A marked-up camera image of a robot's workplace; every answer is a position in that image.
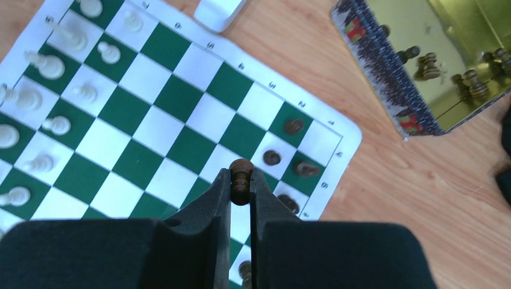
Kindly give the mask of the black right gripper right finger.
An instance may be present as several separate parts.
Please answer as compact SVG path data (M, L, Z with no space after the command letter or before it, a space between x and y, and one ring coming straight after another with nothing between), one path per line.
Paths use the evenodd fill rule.
M250 183L253 288L436 288L416 236L381 222L305 221Z

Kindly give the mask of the dark brown chess piece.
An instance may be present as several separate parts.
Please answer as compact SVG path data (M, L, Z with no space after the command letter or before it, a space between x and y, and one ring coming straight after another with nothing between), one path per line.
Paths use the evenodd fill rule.
M289 195L281 194L281 195L277 196L277 198L294 215L299 214L300 207L299 207L298 203L293 198L291 198Z
M251 261L245 260L240 263L239 276L242 278L242 289L252 289Z

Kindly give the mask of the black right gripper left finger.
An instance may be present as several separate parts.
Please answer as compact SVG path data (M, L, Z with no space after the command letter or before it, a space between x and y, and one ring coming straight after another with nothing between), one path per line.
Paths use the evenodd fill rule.
M228 288L227 169L166 220L36 220L1 240L2 288Z

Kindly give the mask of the dark brown chess pawn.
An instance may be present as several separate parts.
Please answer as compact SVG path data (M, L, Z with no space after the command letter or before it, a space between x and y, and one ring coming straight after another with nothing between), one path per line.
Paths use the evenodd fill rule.
M302 131L304 128L304 121L302 119L290 119L284 123L283 129L287 135L295 135Z
M275 150L267 150L263 154L263 161L268 166L274 166L280 164L281 155Z
M229 167L231 175L230 198L232 203L244 206L249 203L249 188L254 165L249 160L240 158Z

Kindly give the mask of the dark brown chess knight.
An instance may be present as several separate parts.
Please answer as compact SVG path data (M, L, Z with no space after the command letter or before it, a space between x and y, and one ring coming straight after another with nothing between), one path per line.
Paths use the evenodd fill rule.
M293 172L301 178L317 176L321 172L320 168L306 161L298 161L293 165Z

